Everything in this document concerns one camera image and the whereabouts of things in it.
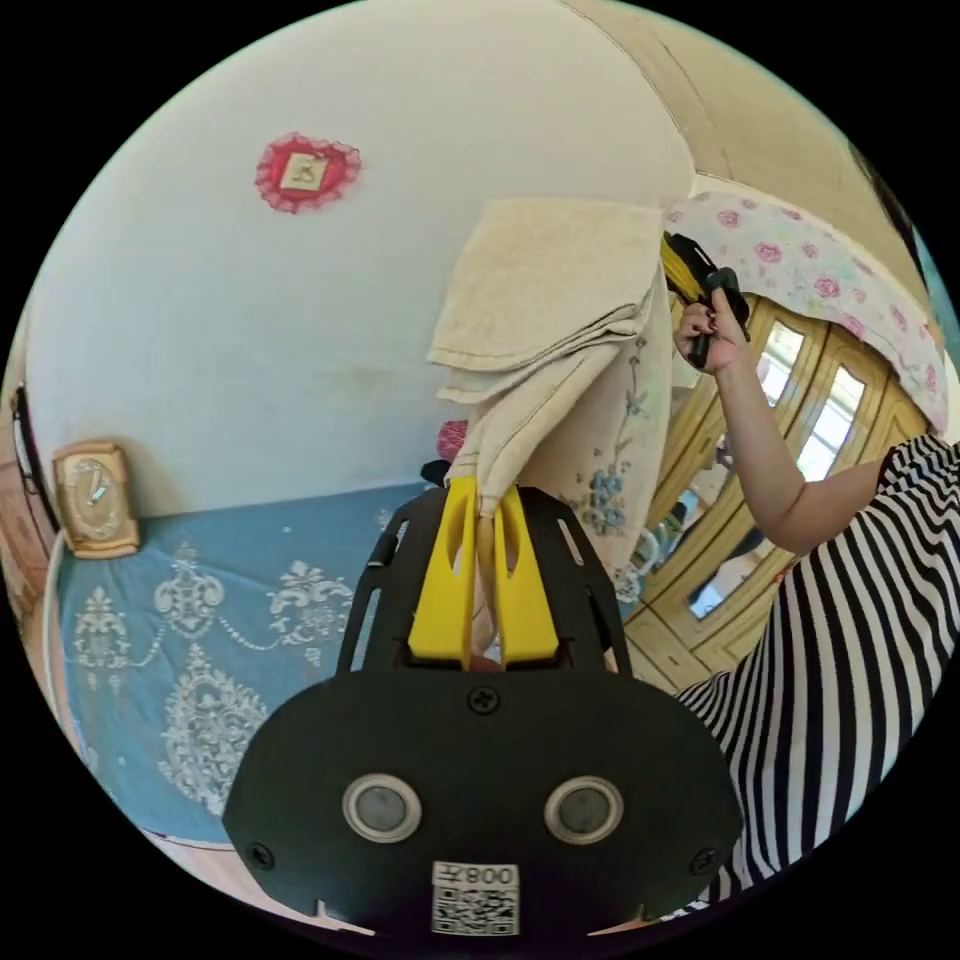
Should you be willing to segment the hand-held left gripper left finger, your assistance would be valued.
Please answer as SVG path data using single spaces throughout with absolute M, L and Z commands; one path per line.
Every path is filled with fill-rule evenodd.
M 418 661 L 469 663 L 476 580 L 476 480 L 446 488 L 408 647 Z

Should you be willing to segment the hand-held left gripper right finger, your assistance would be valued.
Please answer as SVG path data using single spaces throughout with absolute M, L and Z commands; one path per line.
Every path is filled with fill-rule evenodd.
M 555 658 L 559 640 L 520 491 L 510 488 L 494 515 L 496 620 L 505 668 Z

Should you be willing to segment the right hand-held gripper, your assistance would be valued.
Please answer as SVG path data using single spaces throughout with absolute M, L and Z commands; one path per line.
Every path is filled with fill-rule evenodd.
M 718 266 L 695 240 L 675 233 L 663 234 L 660 257 L 668 291 L 685 307 L 694 303 L 711 306 L 713 292 L 724 290 L 741 333 L 750 342 L 750 307 L 732 268 Z

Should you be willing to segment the person's right hand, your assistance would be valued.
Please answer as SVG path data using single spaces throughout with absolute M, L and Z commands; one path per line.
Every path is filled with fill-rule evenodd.
M 722 289 L 713 292 L 711 306 L 694 303 L 683 308 L 674 345 L 690 366 L 708 375 L 719 373 L 748 352 Z

